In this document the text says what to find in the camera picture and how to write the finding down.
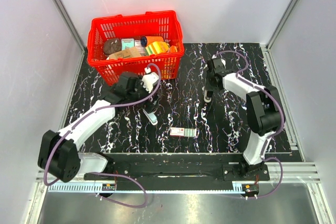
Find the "small light blue stapler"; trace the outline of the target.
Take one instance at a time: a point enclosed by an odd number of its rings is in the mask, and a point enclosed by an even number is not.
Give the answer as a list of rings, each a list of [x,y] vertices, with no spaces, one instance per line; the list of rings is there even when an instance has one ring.
[[[152,124],[152,125],[157,125],[158,123],[158,119],[156,117],[156,115],[152,112],[152,113],[147,113],[146,110],[143,110],[143,113],[144,115],[148,118],[149,122]]]

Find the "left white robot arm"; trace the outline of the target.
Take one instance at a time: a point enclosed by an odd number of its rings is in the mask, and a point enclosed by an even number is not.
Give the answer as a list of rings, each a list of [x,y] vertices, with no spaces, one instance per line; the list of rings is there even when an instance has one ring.
[[[96,173],[104,180],[112,177],[114,168],[107,157],[99,153],[80,154],[79,150],[94,132],[116,116],[118,108],[142,103],[146,117],[153,125],[157,123],[153,108],[160,76],[149,68],[146,71],[143,76],[124,72],[80,118],[57,132],[44,133],[37,165],[45,171],[45,178],[51,174],[67,183],[80,174]]]

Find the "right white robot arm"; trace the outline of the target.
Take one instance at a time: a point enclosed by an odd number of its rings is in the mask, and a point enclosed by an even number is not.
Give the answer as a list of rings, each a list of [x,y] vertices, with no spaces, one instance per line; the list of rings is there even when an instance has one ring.
[[[210,59],[207,62],[204,101],[211,102],[213,92],[220,90],[230,91],[246,103],[251,133],[242,160],[236,166],[236,173],[250,180],[263,170],[270,139],[284,128],[285,116],[279,92],[274,86],[259,86],[226,69],[223,59]]]

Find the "white black stapler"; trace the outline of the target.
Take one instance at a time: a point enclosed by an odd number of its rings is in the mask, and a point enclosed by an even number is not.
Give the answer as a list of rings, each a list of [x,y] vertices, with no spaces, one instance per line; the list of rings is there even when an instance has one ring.
[[[203,89],[204,102],[210,103],[213,96],[213,87],[206,84]]]

